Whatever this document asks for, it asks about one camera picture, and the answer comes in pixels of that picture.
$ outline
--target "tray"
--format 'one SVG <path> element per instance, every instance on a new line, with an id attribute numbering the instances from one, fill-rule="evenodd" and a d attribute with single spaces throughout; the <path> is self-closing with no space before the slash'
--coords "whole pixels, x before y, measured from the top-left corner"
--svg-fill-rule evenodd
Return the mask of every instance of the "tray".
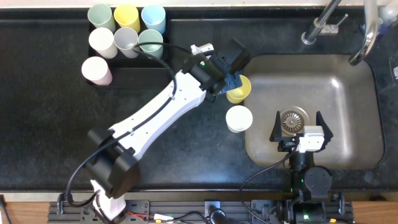
<path id="1" fill-rule="evenodd" d="M 119 24 L 116 23 L 116 30 L 120 29 Z M 140 17 L 141 29 L 138 35 L 147 29 L 145 23 Z M 162 34 L 163 42 L 169 43 L 169 20 L 166 17 L 166 30 Z M 96 27 L 90 23 L 88 31 L 91 33 Z M 139 55 L 136 58 L 127 58 L 120 50 L 118 54 L 111 59 L 102 57 L 96 50 L 88 45 L 88 57 L 98 56 L 106 60 L 108 67 L 111 70 L 113 80 L 109 85 L 96 85 L 86 79 L 87 84 L 94 88 L 133 88 L 135 90 L 158 89 L 168 85 L 171 77 L 166 68 L 155 60 Z M 164 47 L 162 60 L 169 62 L 170 49 Z"/>

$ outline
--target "wooden surface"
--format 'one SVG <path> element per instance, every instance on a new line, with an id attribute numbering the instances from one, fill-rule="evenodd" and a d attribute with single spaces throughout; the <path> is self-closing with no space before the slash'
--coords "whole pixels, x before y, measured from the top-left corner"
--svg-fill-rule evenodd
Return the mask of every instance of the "wooden surface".
<path id="1" fill-rule="evenodd" d="M 9 202 L 12 224 L 44 224 L 48 202 Z M 398 223 L 398 202 L 353 202 L 355 224 Z M 8 224 L 3 210 L 2 223 Z"/>

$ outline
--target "chrome faucet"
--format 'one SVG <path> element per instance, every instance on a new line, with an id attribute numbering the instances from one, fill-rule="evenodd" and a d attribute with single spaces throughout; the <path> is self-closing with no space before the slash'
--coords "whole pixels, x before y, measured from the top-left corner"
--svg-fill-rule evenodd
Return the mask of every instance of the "chrome faucet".
<path id="1" fill-rule="evenodd" d="M 308 32 L 304 32 L 301 36 L 304 44 L 314 44 L 318 35 L 337 34 L 338 26 L 347 18 L 348 15 L 340 20 L 337 25 L 326 25 L 332 12 L 337 8 L 341 0 L 331 0 L 329 5 L 323 10 L 320 17 L 315 18 L 313 24 Z M 366 30 L 364 34 L 364 41 L 358 53 L 352 55 L 348 62 L 350 65 L 357 65 L 361 62 L 371 51 L 374 41 L 376 40 L 377 30 L 379 28 L 377 2 L 376 0 L 364 0 Z"/>

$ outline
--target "sink basin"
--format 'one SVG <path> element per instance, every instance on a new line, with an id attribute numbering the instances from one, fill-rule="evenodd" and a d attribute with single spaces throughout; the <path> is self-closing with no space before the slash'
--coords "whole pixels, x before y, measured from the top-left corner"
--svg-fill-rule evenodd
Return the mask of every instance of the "sink basin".
<path id="1" fill-rule="evenodd" d="M 314 153 L 316 165 L 331 169 L 368 169 L 384 154 L 384 140 L 376 87 L 366 62 L 348 63 L 348 55 L 261 55 L 244 70 L 252 84 L 244 105 L 253 114 L 246 131 L 246 150 L 260 166 L 284 156 L 277 142 L 270 142 L 277 111 L 284 134 L 315 125 L 320 111 L 334 137 L 322 152 Z"/>

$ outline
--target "faucet handle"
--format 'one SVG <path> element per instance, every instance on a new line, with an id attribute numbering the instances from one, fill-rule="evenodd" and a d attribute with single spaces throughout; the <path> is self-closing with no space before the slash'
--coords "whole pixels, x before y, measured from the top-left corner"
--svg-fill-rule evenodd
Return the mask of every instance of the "faucet handle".
<path id="1" fill-rule="evenodd" d="M 345 14 L 344 17 L 336 24 L 327 24 L 323 27 L 320 32 L 320 35 L 335 35 L 338 33 L 338 27 L 340 24 L 348 17 L 348 14 Z"/>

